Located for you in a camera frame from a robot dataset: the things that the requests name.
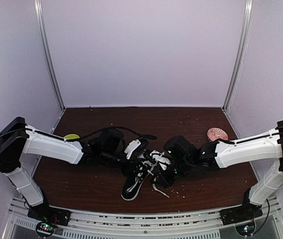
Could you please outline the white shoelace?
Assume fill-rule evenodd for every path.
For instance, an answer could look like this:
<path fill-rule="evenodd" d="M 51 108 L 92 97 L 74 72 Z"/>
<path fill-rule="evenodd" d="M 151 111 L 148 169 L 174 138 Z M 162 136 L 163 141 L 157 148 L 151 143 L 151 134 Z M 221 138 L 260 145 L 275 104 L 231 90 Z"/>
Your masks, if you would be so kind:
<path fill-rule="evenodd" d="M 151 150 L 146 149 L 138 158 L 145 166 L 146 172 L 152 177 L 151 184 L 153 191 L 158 192 L 163 196 L 169 198 L 169 195 L 157 188 L 157 185 L 159 185 L 159 173 L 163 172 L 163 170 L 161 169 L 160 165 L 155 162 L 155 160 L 150 156 L 151 152 Z"/>

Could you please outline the black white canvas sneaker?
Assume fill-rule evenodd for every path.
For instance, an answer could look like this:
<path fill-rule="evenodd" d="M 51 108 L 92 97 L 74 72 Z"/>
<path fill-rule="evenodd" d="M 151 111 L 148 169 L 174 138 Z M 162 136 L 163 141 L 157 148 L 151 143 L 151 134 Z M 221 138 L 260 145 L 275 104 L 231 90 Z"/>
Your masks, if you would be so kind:
<path fill-rule="evenodd" d="M 153 175 L 156 161 L 149 151 L 145 151 L 138 158 L 134 159 L 124 170 L 127 177 L 121 190 L 121 197 L 125 201 L 134 200 L 141 189 L 145 179 Z"/>

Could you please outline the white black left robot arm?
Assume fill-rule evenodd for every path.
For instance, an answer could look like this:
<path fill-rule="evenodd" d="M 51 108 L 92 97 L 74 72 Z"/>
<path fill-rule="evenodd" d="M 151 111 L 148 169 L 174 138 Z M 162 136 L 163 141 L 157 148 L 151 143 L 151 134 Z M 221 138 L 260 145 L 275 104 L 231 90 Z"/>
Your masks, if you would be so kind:
<path fill-rule="evenodd" d="M 22 154 L 35 154 L 59 159 L 81 166 L 125 167 L 133 152 L 140 146 L 134 140 L 118 151 L 124 143 L 123 133 L 116 128 L 101 130 L 98 137 L 85 142 L 40 131 L 16 117 L 0 132 L 0 172 L 6 175 L 17 191 L 23 195 L 31 212 L 43 221 L 54 216 L 43 190 L 36 185 L 20 162 Z"/>

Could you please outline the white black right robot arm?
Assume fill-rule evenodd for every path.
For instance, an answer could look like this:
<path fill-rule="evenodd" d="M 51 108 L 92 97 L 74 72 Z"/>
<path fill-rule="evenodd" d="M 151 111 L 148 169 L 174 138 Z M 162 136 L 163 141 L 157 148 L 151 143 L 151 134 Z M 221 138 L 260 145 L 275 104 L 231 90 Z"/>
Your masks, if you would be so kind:
<path fill-rule="evenodd" d="M 169 188 L 178 176 L 191 172 L 205 173 L 232 165 L 263 159 L 274 163 L 263 178 L 244 194 L 237 216 L 247 220 L 266 199 L 283 184 L 283 120 L 277 127 L 259 135 L 222 140 L 196 148 L 183 136 L 174 136 L 164 145 L 164 156 L 157 156 L 160 169 L 153 177 L 153 184 Z"/>

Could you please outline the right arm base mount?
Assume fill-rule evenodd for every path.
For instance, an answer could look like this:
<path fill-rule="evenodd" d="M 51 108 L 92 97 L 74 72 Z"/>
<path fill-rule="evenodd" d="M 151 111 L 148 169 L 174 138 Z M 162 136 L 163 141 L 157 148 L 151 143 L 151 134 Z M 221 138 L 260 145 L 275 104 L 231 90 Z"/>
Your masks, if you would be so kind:
<path fill-rule="evenodd" d="M 243 237 L 252 236 L 256 232 L 255 219 L 262 215 L 261 209 L 244 211 L 241 206 L 220 211 L 223 225 L 234 225 L 237 234 Z"/>

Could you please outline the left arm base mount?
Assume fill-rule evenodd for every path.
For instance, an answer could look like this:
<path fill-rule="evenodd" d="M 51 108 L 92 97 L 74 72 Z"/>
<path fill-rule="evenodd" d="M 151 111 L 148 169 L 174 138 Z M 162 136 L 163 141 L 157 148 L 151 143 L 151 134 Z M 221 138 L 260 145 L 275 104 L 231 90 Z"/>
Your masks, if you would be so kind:
<path fill-rule="evenodd" d="M 49 207 L 45 214 L 40 214 L 34 209 L 29 209 L 27 216 L 38 220 L 35 226 L 35 232 L 40 238 L 52 236 L 58 226 L 67 226 L 70 220 L 71 212 L 69 210 Z"/>

